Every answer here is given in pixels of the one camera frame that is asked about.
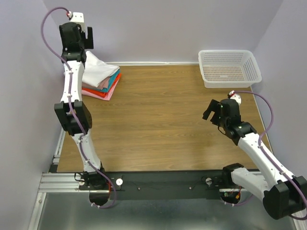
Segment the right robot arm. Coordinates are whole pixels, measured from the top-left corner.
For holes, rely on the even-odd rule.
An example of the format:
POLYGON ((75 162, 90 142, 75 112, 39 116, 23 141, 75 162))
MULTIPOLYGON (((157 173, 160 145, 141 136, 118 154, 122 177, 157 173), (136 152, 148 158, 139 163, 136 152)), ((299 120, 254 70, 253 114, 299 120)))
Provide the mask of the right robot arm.
POLYGON ((240 98, 235 96, 221 101, 211 100, 203 113, 213 125, 242 149, 254 162, 260 176, 236 163, 225 166, 221 175, 223 186, 239 185, 258 198, 273 219, 281 219, 307 207, 307 181, 286 169, 259 139, 256 129, 241 120, 240 98))

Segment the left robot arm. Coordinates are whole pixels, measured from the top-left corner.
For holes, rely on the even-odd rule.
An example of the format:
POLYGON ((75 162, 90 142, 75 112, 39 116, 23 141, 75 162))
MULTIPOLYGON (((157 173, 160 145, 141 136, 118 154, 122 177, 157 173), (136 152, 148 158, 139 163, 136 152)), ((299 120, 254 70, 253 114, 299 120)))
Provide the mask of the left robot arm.
POLYGON ((64 91, 55 113, 64 131, 72 137, 83 161, 78 180, 82 189, 102 190, 107 187, 103 165, 96 154, 91 138, 92 116, 82 101, 82 78, 85 71, 86 49, 92 49, 92 29, 85 37, 80 23, 68 22, 59 26, 62 41, 61 60, 64 66, 64 91))

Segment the white t shirt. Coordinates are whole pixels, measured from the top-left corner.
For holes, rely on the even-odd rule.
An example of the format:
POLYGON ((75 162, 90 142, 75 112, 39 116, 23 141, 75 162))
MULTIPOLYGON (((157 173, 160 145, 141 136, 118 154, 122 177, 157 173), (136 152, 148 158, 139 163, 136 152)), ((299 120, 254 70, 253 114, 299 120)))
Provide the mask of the white t shirt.
POLYGON ((112 77, 119 70, 119 66, 101 61, 91 51, 86 51, 86 55, 83 86, 102 89, 102 82, 112 77))

